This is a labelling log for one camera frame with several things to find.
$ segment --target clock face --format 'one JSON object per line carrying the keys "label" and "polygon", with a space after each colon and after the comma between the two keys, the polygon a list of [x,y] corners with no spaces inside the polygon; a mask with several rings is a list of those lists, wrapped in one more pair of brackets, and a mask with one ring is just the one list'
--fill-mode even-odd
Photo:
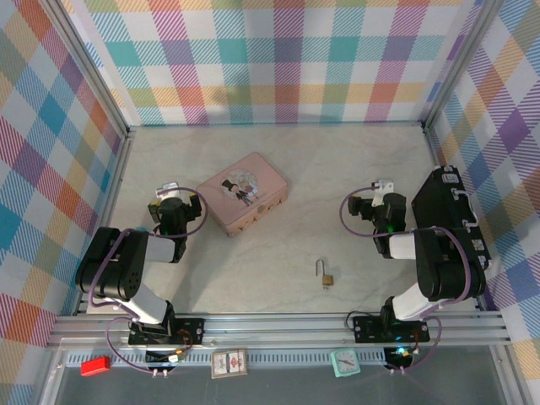
{"label": "clock face", "polygon": [[359,371],[358,356],[353,349],[334,352],[336,371],[341,375],[349,375]]}

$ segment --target small card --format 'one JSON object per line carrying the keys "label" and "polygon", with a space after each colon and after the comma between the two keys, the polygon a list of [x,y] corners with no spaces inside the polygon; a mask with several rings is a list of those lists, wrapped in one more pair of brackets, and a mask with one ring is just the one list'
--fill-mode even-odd
{"label": "small card", "polygon": [[212,353],[212,378],[247,374],[246,350]]}

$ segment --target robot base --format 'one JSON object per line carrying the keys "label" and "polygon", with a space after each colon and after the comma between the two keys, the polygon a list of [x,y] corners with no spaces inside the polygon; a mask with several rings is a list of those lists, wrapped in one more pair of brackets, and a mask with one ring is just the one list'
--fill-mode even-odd
{"label": "robot base", "polygon": [[159,325],[131,323],[129,345],[196,346],[203,344],[203,318],[177,318],[172,304],[167,301],[164,320]]}
{"label": "robot base", "polygon": [[416,343],[429,342],[428,324],[421,321],[397,321],[386,330],[378,316],[355,316],[353,318],[356,343]]}

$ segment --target teal alarm clock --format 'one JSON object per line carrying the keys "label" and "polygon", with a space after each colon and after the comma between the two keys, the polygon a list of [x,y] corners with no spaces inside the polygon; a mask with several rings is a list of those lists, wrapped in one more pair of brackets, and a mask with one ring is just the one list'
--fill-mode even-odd
{"label": "teal alarm clock", "polygon": [[330,353],[336,377],[347,377],[360,372],[360,362],[356,350],[341,348]]}

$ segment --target plaid wall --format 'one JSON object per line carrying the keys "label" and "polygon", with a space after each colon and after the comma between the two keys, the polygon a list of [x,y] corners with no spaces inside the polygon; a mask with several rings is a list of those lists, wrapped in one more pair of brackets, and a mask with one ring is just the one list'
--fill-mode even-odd
{"label": "plaid wall", "polygon": [[486,295],[540,403],[539,0],[506,0],[431,137],[472,192],[495,257]]}
{"label": "plaid wall", "polygon": [[0,9],[0,403],[25,404],[120,137],[38,0]]}
{"label": "plaid wall", "polygon": [[481,2],[64,0],[135,125],[418,121]]}

